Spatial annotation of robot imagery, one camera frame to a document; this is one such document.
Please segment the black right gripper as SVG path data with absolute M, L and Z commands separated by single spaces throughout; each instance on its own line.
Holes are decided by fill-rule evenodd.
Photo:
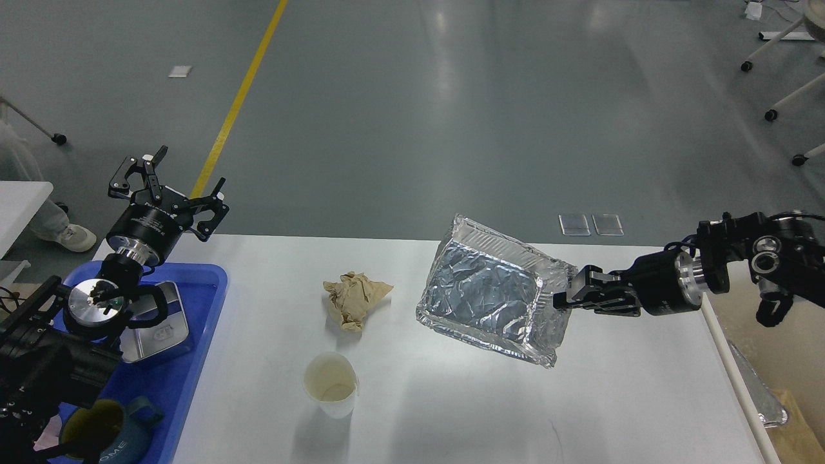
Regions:
M 563 311 L 587 309 L 600 315 L 640 317 L 640 302 L 651 315 L 680 314 L 698 311 L 707 290 L 700 258 L 683 250 L 666 250 L 640 256 L 628 269 L 603 271 L 595 265 L 584 266 L 570 282 L 567 294 L 554 294 L 553 306 Z M 575 302 L 568 297 L 585 298 Z

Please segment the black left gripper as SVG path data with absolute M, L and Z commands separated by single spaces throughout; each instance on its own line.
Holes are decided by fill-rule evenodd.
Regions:
M 222 193 L 225 177 L 210 194 L 197 198 L 163 187 L 156 167 L 167 153 L 167 145 L 162 145 L 154 155 L 126 157 L 107 185 L 107 196 L 130 205 L 106 235 L 106 243 L 115 252 L 135 251 L 144 266 L 164 264 L 185 231 L 207 242 L 229 213 Z

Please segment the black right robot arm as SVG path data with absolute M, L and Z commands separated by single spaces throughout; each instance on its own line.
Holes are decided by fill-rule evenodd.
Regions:
M 823 217 L 798 211 L 737 218 L 725 213 L 720 220 L 701 221 L 695 233 L 639 256 L 624 270 L 584 267 L 566 290 L 554 294 L 553 306 L 629 317 L 698 311 L 705 293 L 730 291 L 728 264 L 746 262 L 761 298 L 755 319 L 772 328 L 784 320 L 795 298 L 824 305 L 823 245 L 812 220 Z

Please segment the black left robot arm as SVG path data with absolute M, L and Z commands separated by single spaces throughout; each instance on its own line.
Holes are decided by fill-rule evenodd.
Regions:
M 62 403 L 91 409 L 118 364 L 121 335 L 168 319 L 158 285 L 142 282 L 167 262 L 178 240 L 191 232 L 206 242 L 229 212 L 221 190 L 189 198 L 157 179 L 167 155 L 127 157 L 108 184 L 111 198 L 128 207 L 106 235 L 112 251 L 86 281 L 65 285 L 51 276 L 2 322 L 2 462 L 47 463 L 71 456 L 97 463 L 120 428 L 95 420 L 45 449 L 35 443 Z

